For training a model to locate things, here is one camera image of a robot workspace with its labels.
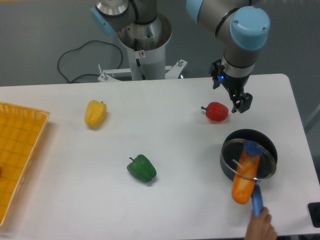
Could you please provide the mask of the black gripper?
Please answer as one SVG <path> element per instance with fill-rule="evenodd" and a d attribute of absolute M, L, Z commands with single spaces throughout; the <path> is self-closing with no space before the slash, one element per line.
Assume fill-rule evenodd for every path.
<path fill-rule="evenodd" d="M 212 77 L 213 89 L 222 84 L 228 91 L 233 103 L 232 113 L 242 114 L 250 109 L 253 96 L 244 92 L 244 87 L 250 77 L 250 72 L 246 68 L 224 66 L 222 60 L 218 59 L 211 64 L 209 75 Z"/>

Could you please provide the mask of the person's hand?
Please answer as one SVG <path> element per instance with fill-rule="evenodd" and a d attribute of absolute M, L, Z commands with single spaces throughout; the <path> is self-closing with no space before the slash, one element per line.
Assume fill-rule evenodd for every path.
<path fill-rule="evenodd" d="M 272 216 L 270 215 L 267 207 L 264 207 L 258 216 L 255 216 L 254 211 L 252 210 L 244 239 L 276 240 L 278 238 L 278 234 L 271 224 L 271 221 Z"/>

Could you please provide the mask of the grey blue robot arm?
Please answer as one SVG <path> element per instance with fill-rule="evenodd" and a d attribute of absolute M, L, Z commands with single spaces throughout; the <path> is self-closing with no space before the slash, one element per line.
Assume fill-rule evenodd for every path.
<path fill-rule="evenodd" d="M 247 111 L 253 97 L 244 87 L 268 39 L 269 16 L 252 0 L 188 0 L 186 10 L 224 44 L 223 57 L 209 69 L 213 87 L 227 90 L 233 112 Z M 133 80 L 165 78 L 172 27 L 155 0 L 100 0 L 90 13 L 105 35 L 117 35 L 126 47 Z"/>

